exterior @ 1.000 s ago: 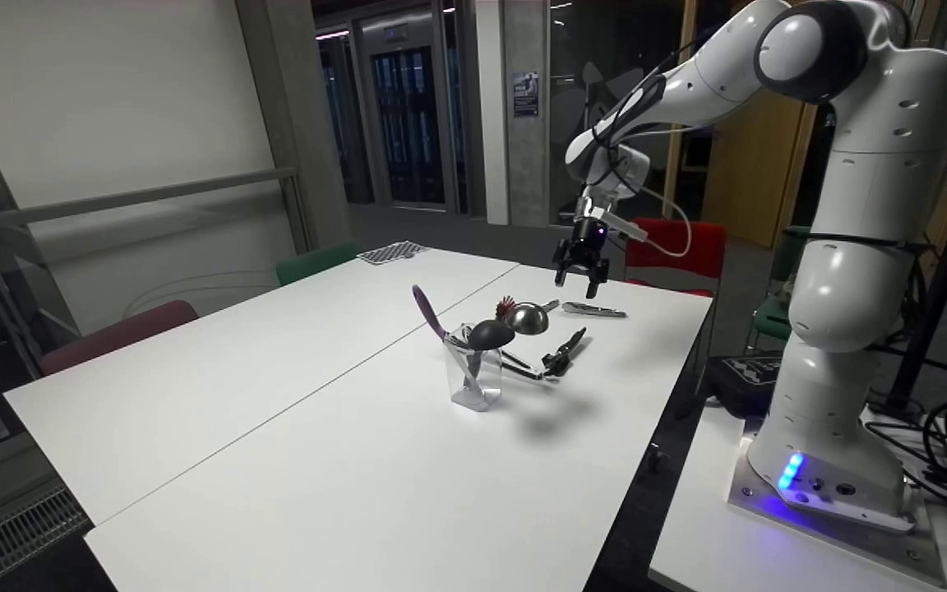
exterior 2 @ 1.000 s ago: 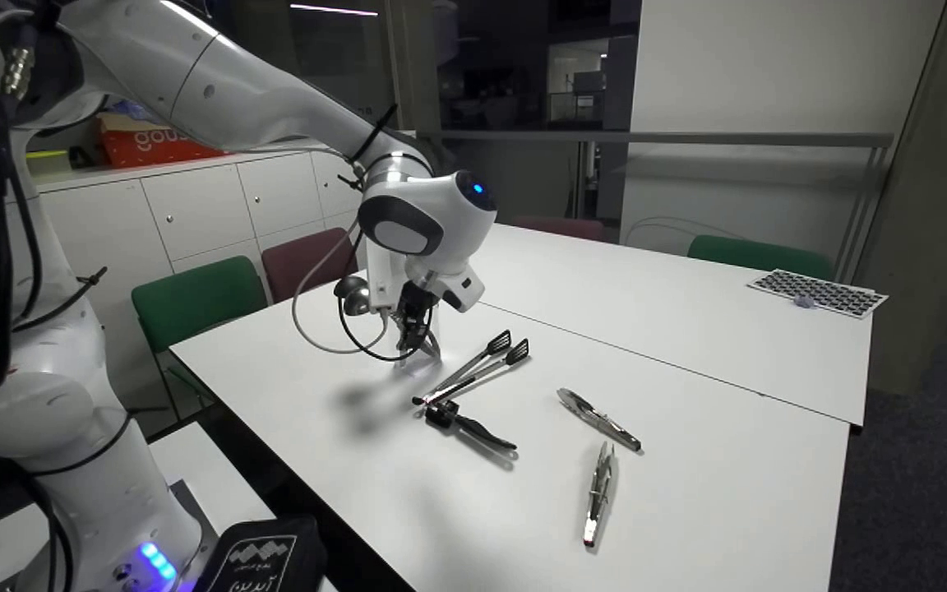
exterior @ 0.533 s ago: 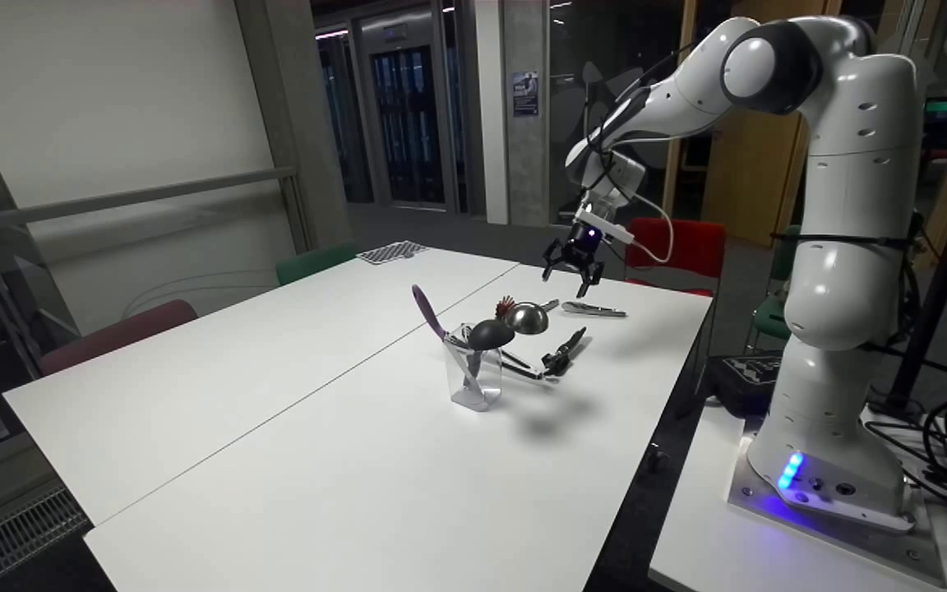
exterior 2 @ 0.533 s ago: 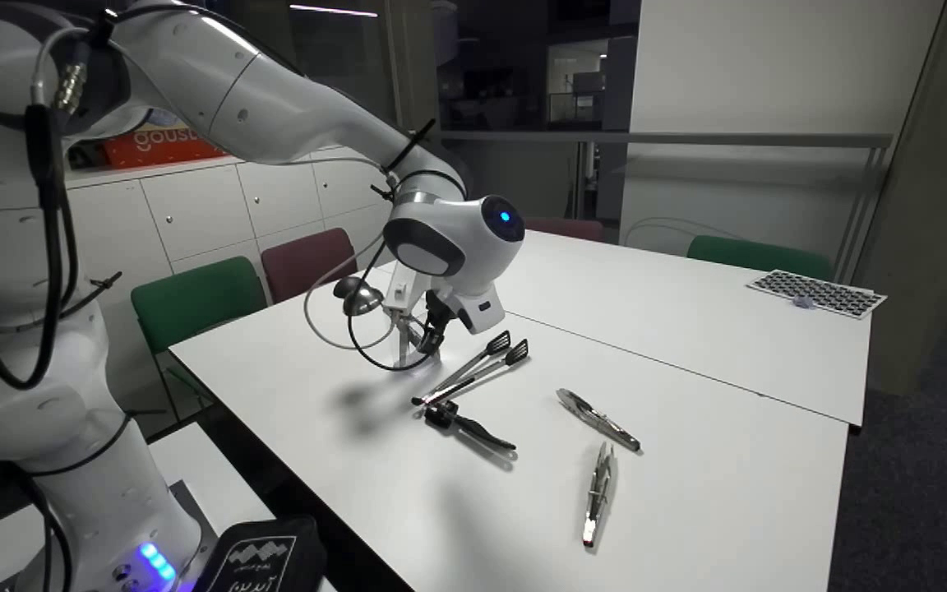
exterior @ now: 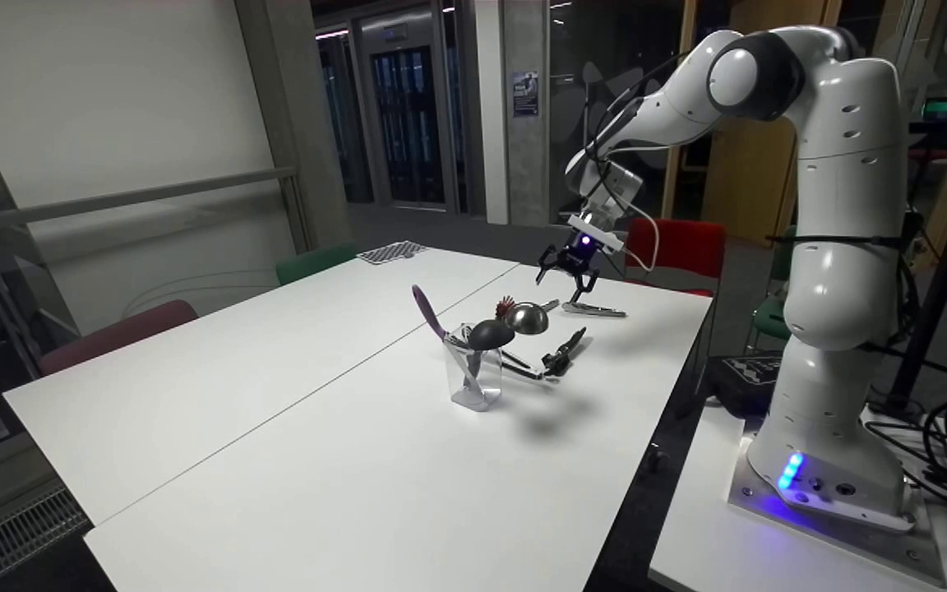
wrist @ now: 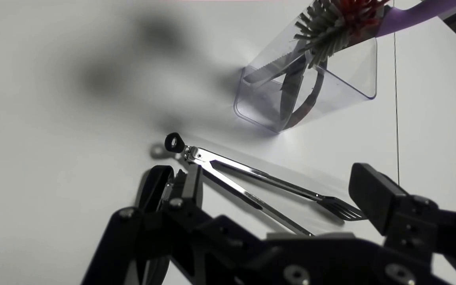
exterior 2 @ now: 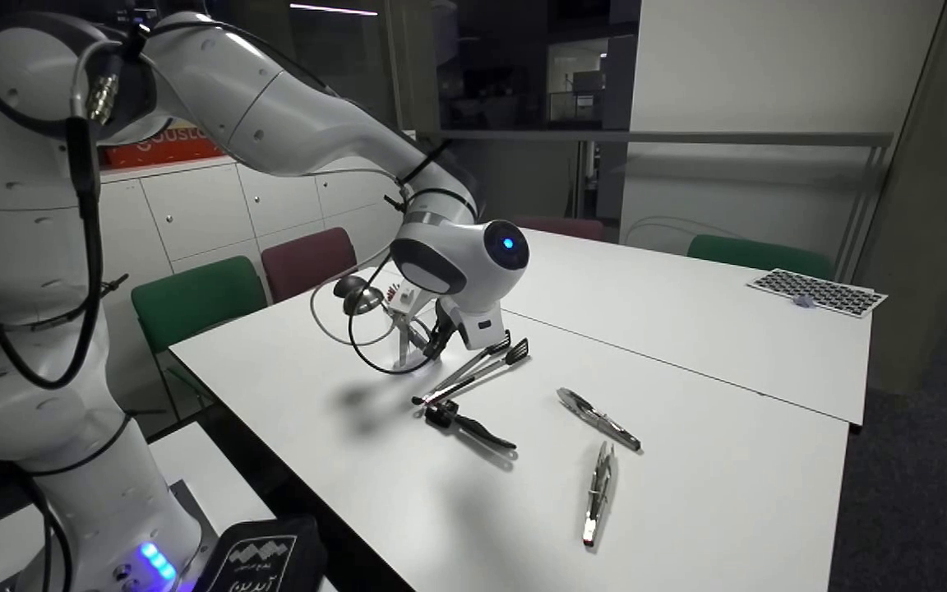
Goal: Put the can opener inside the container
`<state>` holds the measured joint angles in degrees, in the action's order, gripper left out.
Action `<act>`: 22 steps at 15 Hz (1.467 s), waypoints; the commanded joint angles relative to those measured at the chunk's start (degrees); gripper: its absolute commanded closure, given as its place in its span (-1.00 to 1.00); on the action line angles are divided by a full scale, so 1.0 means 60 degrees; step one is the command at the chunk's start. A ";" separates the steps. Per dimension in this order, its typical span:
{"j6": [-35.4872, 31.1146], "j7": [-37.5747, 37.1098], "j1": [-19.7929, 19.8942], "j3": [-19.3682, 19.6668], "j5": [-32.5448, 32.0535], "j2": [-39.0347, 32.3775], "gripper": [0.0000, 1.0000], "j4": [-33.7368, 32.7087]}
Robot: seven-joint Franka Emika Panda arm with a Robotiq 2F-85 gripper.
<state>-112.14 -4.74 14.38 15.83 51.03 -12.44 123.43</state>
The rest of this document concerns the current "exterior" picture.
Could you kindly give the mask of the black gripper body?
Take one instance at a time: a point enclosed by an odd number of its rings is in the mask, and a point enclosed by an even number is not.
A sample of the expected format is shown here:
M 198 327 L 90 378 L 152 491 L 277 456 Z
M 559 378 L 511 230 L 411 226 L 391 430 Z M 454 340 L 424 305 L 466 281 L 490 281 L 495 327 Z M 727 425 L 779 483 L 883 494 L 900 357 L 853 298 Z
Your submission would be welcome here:
M 591 240 L 590 233 L 571 230 L 561 247 L 548 242 L 539 254 L 539 265 L 552 264 L 552 268 L 561 268 L 571 280 L 579 280 L 579 276 L 595 276 L 598 280 L 598 268 L 591 265 L 595 254 L 598 254 L 598 240 Z

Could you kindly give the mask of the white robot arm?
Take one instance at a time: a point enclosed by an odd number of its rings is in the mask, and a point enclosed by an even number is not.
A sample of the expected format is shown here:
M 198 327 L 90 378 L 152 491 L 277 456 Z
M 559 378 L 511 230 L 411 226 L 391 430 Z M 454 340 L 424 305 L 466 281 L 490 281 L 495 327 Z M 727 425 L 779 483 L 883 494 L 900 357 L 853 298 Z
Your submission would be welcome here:
M 872 348 L 898 332 L 908 121 L 898 70 L 837 25 L 707 31 L 652 91 L 565 160 L 581 196 L 570 226 L 598 247 L 634 207 L 638 151 L 669 151 L 727 118 L 782 118 L 795 134 L 795 226 L 771 410 L 748 467 L 788 506 L 908 533 L 898 454 L 864 425 Z

